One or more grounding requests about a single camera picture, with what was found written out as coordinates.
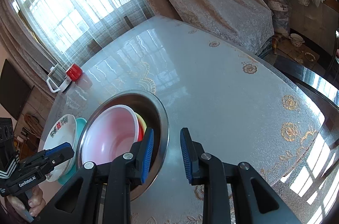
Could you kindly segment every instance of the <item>metal screw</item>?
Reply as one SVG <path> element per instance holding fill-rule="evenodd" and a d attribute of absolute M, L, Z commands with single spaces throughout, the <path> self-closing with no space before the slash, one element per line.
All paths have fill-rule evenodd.
<path fill-rule="evenodd" d="M 211 159 L 212 158 L 212 155 L 210 155 L 209 153 L 203 153 L 202 155 L 201 155 L 201 158 L 203 158 L 203 159 L 205 159 L 205 160 L 209 160 L 209 159 Z"/>
<path fill-rule="evenodd" d="M 94 167 L 94 163 L 93 162 L 86 162 L 84 164 L 85 169 L 91 169 L 92 167 Z"/>
<path fill-rule="evenodd" d="M 242 169 L 245 169 L 245 170 L 248 170 L 250 168 L 250 164 L 249 163 L 246 163 L 246 162 L 241 162 L 239 164 L 239 166 L 242 168 Z"/>
<path fill-rule="evenodd" d="M 132 159 L 133 158 L 133 154 L 130 152 L 127 152 L 123 155 L 123 158 L 126 160 Z"/>

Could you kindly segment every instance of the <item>plate with floral pattern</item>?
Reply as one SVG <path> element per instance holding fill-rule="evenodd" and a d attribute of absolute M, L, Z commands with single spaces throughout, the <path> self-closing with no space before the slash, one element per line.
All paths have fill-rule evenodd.
<path fill-rule="evenodd" d="M 72 148 L 75 144 L 77 123 L 71 114 L 62 116 L 50 130 L 43 149 L 52 149 L 65 142 L 70 143 Z M 68 160 L 56 166 L 53 171 L 46 175 L 48 182 L 54 182 L 64 173 Z"/>

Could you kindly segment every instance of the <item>finger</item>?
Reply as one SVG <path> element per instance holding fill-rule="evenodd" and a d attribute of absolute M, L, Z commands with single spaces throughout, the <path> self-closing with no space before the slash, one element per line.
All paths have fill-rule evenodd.
<path fill-rule="evenodd" d="M 7 200 L 17 212 L 25 210 L 25 205 L 19 200 L 19 198 L 7 196 Z"/>
<path fill-rule="evenodd" d="M 36 206 L 39 206 L 41 204 L 42 198 L 42 190 L 38 187 L 33 189 L 33 196 L 28 200 L 28 205 L 31 208 L 34 208 Z"/>
<path fill-rule="evenodd" d="M 45 205 L 46 205 L 46 201 L 42 199 L 38 206 L 31 208 L 29 210 L 29 213 L 31 214 L 31 216 L 36 217 L 42 211 Z"/>
<path fill-rule="evenodd" d="M 39 195 L 40 192 L 42 192 L 42 189 L 40 189 L 40 187 L 38 185 L 36 185 L 32 188 L 33 195 Z"/>

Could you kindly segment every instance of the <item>plastic bag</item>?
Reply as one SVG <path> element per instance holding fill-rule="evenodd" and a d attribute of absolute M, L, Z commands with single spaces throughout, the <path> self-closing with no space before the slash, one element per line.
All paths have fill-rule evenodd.
<path fill-rule="evenodd" d="M 272 23 L 274 32 L 289 36 L 289 1 L 288 0 L 264 0 L 272 11 Z"/>

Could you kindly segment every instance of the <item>teal plate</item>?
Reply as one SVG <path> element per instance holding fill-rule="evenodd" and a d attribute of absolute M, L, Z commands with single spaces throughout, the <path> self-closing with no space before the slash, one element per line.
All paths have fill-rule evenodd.
<path fill-rule="evenodd" d="M 75 140 L 75 149 L 76 149 L 76 146 L 78 144 L 78 141 L 79 141 L 79 138 L 80 138 L 80 135 L 82 133 L 82 130 L 84 129 L 87 121 L 84 119 L 84 118 L 77 118 L 75 119 L 75 121 L 77 122 L 77 135 L 76 135 L 76 140 Z M 73 174 L 76 172 L 76 168 L 75 168 L 75 164 L 73 165 L 73 167 L 71 168 L 71 170 L 65 174 L 65 175 L 62 175 L 59 179 L 58 179 L 58 182 L 62 185 L 64 185 L 72 176 Z"/>

